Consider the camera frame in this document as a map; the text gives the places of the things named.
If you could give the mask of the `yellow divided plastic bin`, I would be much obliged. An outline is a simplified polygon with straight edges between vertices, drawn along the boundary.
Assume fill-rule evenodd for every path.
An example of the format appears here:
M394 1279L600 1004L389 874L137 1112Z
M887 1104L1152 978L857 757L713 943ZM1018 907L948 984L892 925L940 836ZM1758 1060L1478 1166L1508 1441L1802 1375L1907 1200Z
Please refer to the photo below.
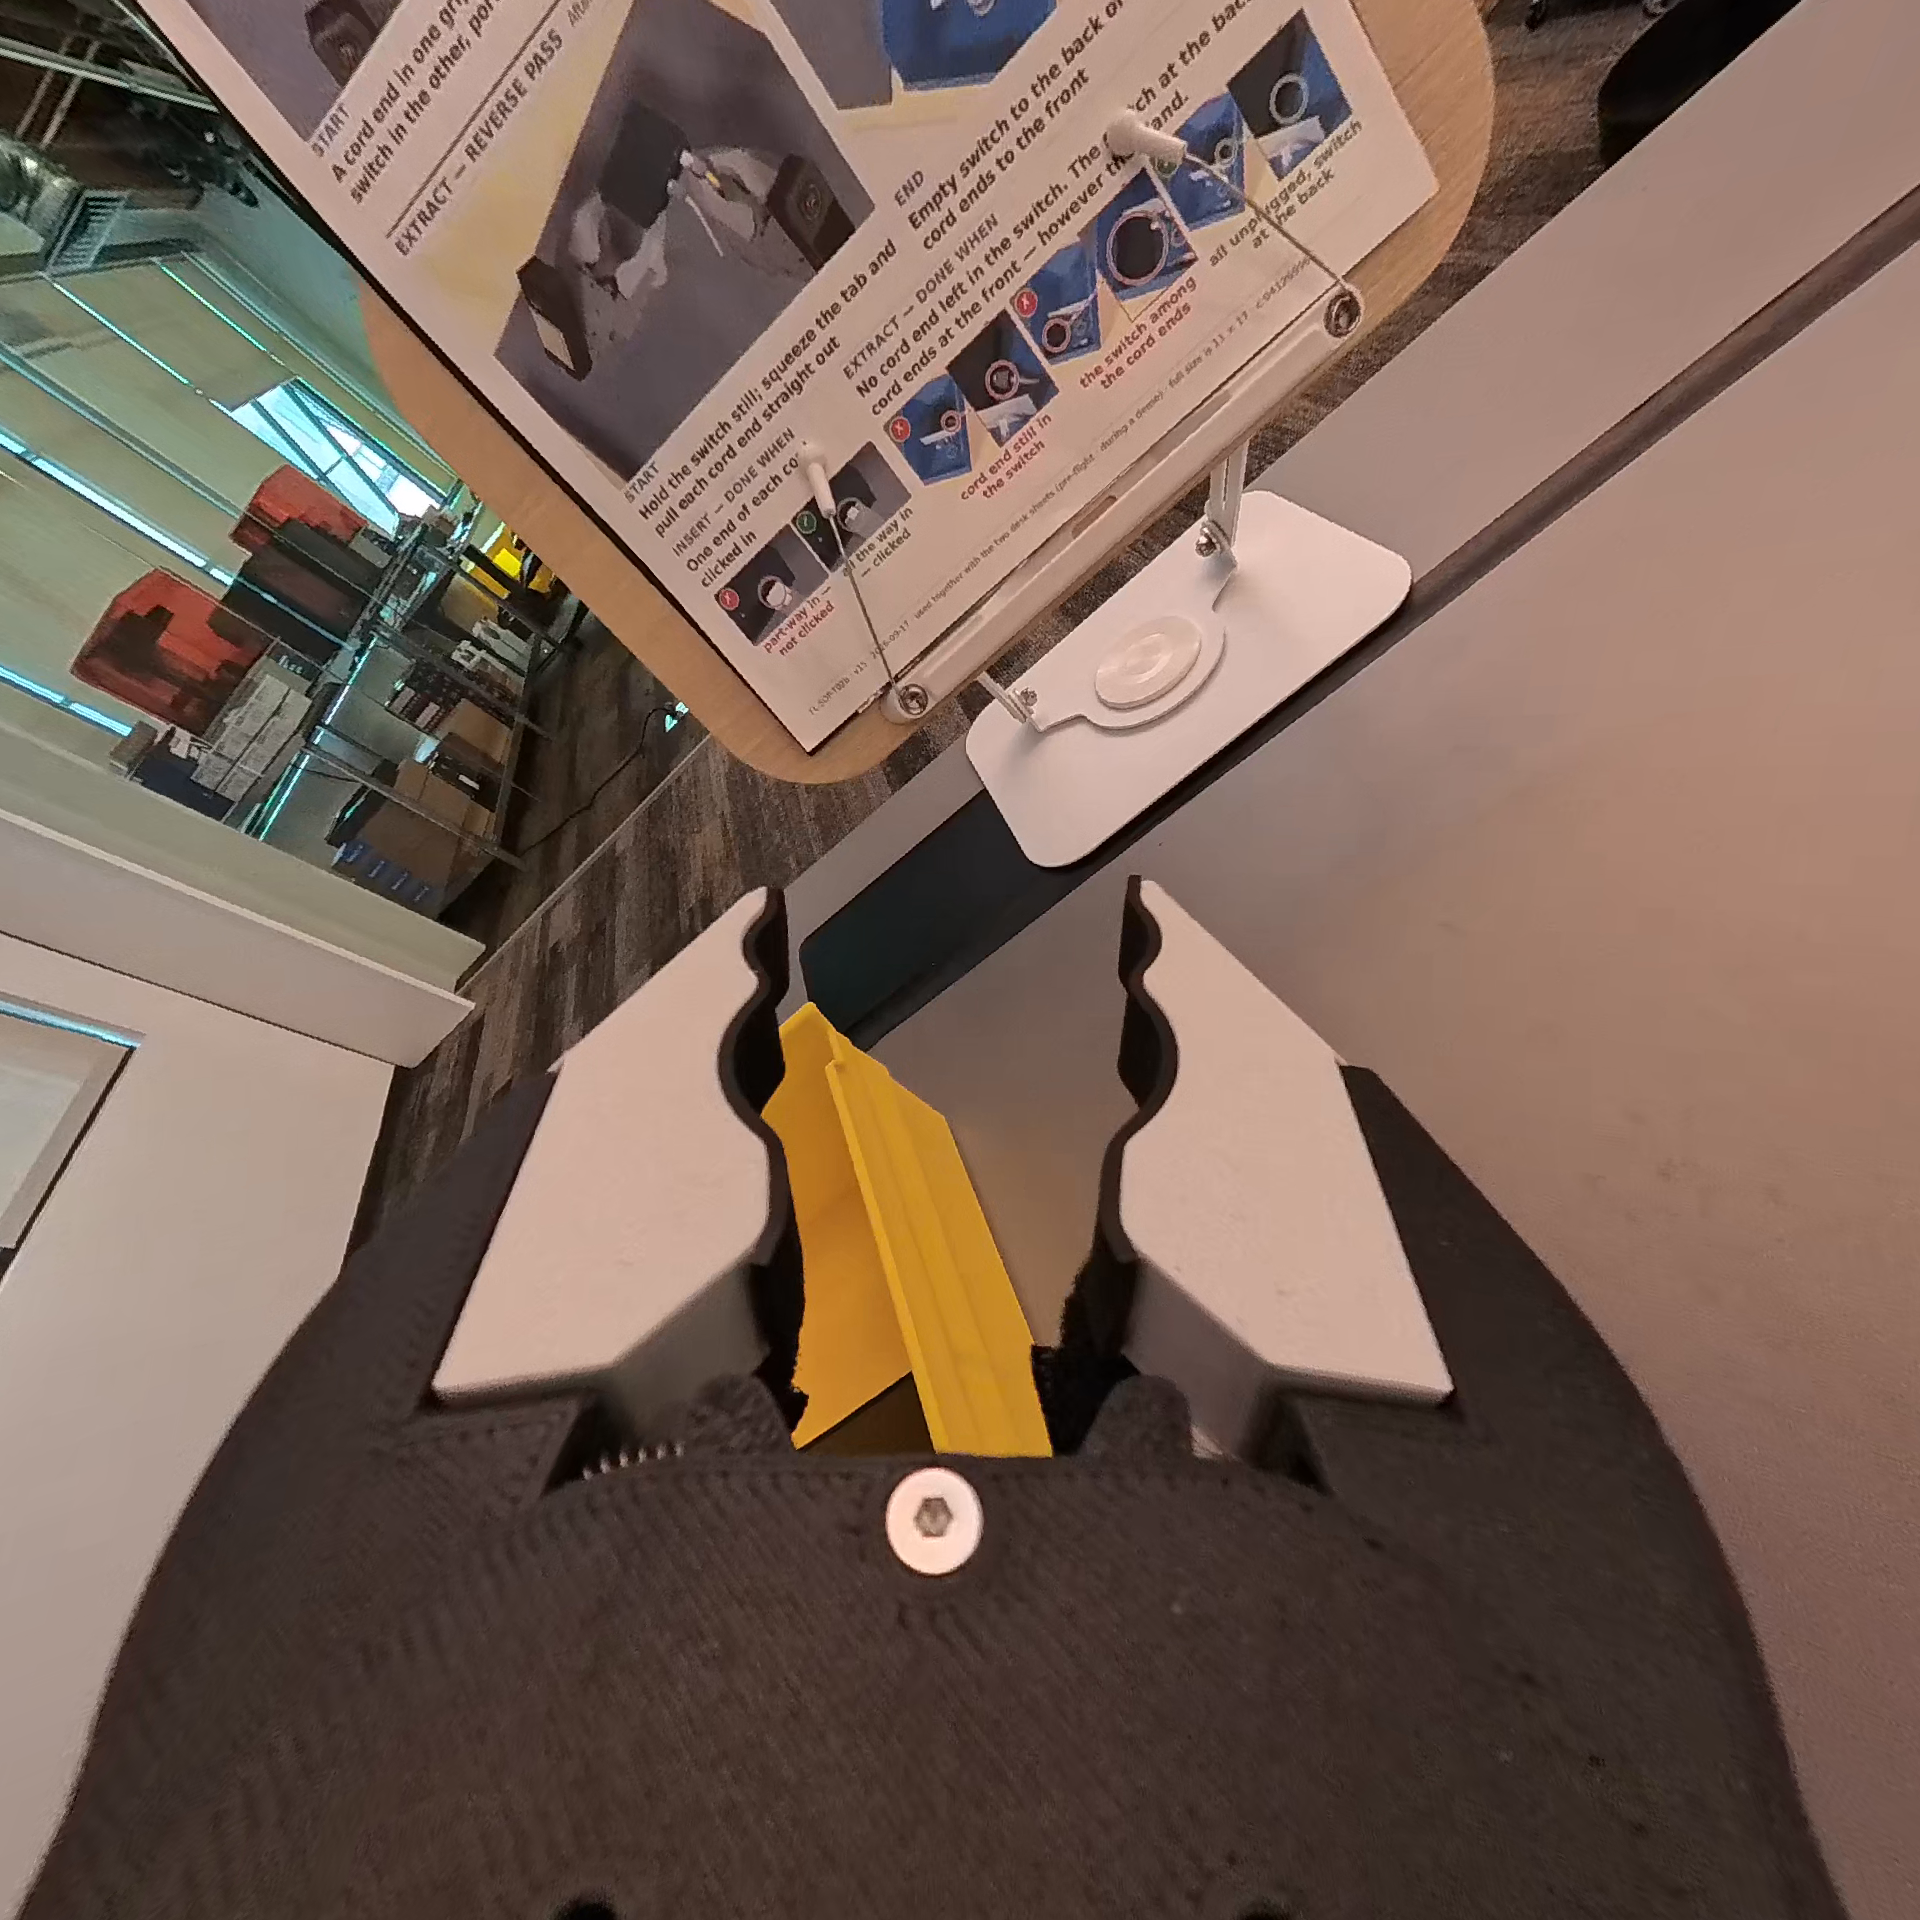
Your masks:
M803 1234L798 1450L1052 1456L1030 1327L939 1110L817 1004L781 1024Z

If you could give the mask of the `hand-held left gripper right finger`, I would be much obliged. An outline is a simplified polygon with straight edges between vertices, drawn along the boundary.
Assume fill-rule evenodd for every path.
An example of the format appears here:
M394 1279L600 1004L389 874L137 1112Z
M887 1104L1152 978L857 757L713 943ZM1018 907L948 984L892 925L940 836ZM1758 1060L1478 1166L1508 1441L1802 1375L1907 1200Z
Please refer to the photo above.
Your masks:
M1059 1456L1132 1375L1240 1460L1285 1394L1441 1405L1453 1370L1338 1050L1152 880L1128 880L1119 984L1132 1112L1059 1314Z

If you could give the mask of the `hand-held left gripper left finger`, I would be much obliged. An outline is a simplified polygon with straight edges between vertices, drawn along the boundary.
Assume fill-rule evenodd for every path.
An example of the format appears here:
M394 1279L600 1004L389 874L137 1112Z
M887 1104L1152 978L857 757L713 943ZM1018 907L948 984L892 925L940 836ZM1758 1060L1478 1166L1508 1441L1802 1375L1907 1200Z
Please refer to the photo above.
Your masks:
M781 887L572 1042L431 1394L450 1405L585 1386L634 1438L709 1379L792 1411L792 1185L768 1104L786 1082Z

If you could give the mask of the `white stand base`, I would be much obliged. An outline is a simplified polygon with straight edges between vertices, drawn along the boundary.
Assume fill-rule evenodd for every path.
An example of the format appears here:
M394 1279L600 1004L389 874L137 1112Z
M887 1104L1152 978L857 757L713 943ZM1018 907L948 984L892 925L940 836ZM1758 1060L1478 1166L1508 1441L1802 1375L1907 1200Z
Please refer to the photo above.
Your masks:
M1249 490L1244 460L1211 469L1197 530L992 683L966 750L1030 865L1099 852L1404 605L1395 548Z

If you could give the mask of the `wooden board with instruction sheet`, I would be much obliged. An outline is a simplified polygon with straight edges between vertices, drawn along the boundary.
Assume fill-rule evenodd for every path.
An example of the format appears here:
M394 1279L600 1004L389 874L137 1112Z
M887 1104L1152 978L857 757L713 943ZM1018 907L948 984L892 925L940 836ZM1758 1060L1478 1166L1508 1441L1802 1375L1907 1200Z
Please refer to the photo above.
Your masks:
M1481 3L139 3L439 454L748 765L854 779L1380 329Z

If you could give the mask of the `storage shelf with boxes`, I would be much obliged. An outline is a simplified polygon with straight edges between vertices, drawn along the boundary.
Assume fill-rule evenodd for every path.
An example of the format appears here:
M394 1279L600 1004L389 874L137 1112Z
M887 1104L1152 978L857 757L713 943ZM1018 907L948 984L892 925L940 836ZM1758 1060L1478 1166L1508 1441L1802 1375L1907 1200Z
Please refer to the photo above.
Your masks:
M441 918L504 846L531 683L558 655L540 596L504 587L472 515L394 530L281 464L235 523L219 588L137 577L72 659L130 708L137 785L332 880Z

